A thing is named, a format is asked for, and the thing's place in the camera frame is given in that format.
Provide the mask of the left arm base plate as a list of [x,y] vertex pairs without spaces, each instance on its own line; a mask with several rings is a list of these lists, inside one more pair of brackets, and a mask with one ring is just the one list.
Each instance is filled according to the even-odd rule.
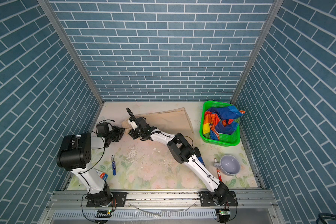
[[85,199],[88,201],[86,206],[95,208],[124,207],[126,198],[127,192],[113,192],[108,195],[105,195],[104,193],[97,193],[85,196]]

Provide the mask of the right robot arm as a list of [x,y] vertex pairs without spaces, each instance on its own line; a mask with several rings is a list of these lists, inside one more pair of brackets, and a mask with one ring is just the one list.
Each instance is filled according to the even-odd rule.
[[146,125],[138,127],[132,123],[129,135],[133,139],[141,138],[142,141],[151,140],[166,145],[173,158],[180,164],[187,166],[204,183],[217,205],[224,205],[228,201],[229,188],[216,178],[198,159],[193,147],[181,133],[176,135],[162,132],[156,127]]

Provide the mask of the red blue small packet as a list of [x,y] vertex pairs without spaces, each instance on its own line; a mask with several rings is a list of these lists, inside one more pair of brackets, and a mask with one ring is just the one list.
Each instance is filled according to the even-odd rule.
[[104,181],[106,181],[107,178],[108,178],[108,175],[107,175],[106,173],[102,172],[102,173],[100,174],[100,178],[103,179]]

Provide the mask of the red marker pen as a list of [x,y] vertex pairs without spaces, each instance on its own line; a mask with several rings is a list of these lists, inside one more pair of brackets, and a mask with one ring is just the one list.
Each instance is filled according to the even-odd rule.
[[214,167],[216,168],[219,181],[222,182],[222,177],[221,177],[221,172],[220,172],[220,163],[217,161],[216,158],[214,159]]

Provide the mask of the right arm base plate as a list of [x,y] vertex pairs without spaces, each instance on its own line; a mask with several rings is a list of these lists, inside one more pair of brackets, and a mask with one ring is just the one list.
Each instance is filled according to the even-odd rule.
[[200,198],[200,204],[202,207],[212,207],[212,206],[238,206],[238,201],[236,193],[234,191],[229,191],[226,196],[219,198],[209,191],[200,191],[198,193]]

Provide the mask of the blue stapler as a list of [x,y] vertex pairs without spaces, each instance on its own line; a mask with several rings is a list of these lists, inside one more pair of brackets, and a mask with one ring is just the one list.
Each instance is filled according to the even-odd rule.
[[194,147],[194,151],[195,151],[195,155],[197,156],[198,160],[201,162],[201,164],[203,166],[205,166],[199,148],[198,147]]

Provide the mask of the blue marker pen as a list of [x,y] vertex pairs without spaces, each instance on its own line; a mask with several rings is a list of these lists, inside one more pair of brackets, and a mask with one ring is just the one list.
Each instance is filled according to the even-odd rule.
[[112,162],[113,175],[116,175],[116,162],[115,162],[115,156],[114,155],[111,156],[111,162]]

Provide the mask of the green plastic basket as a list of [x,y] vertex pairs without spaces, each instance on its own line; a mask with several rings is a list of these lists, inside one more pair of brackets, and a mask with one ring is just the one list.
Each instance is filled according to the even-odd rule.
[[206,101],[203,104],[200,136],[209,144],[223,147],[236,146],[240,143],[240,118],[245,111],[238,110],[236,106]]

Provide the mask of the aluminium front rail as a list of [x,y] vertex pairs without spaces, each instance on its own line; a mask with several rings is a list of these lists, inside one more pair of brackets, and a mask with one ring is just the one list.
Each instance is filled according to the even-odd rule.
[[[184,190],[116,190],[127,192],[124,207],[87,207],[84,192],[54,192],[41,224],[283,224],[278,203],[267,189],[235,189],[238,206],[202,207],[198,193],[201,189]],[[161,217],[141,212],[186,209],[187,211],[163,213]]]

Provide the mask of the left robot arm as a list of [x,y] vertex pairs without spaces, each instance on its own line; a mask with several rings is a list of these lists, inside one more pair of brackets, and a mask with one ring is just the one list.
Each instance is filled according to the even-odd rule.
[[57,155],[57,165],[73,173],[87,189],[86,199],[95,207],[107,207],[113,201],[108,184],[108,175],[95,169],[91,162],[92,150],[105,149],[118,142],[125,129],[108,123],[98,125],[95,136],[93,131],[80,135],[64,136]]

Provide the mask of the beige shorts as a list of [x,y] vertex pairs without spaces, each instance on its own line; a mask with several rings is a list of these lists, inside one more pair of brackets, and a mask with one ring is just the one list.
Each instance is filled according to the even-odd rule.
[[181,133],[194,138],[194,129],[184,107],[155,113],[135,113],[136,119],[145,118],[146,123],[169,134]]

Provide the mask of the grey bowl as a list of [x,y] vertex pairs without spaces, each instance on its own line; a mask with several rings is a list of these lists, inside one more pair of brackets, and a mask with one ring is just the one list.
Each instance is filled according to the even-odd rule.
[[225,175],[234,176],[240,172],[240,163],[233,155],[224,155],[220,159],[220,167]]

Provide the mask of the multicolour shorts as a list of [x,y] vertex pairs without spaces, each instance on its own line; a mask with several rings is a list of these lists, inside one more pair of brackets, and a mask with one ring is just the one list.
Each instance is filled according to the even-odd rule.
[[220,141],[220,134],[232,135],[236,132],[240,117],[245,111],[235,106],[209,108],[203,117],[202,134],[207,139]]

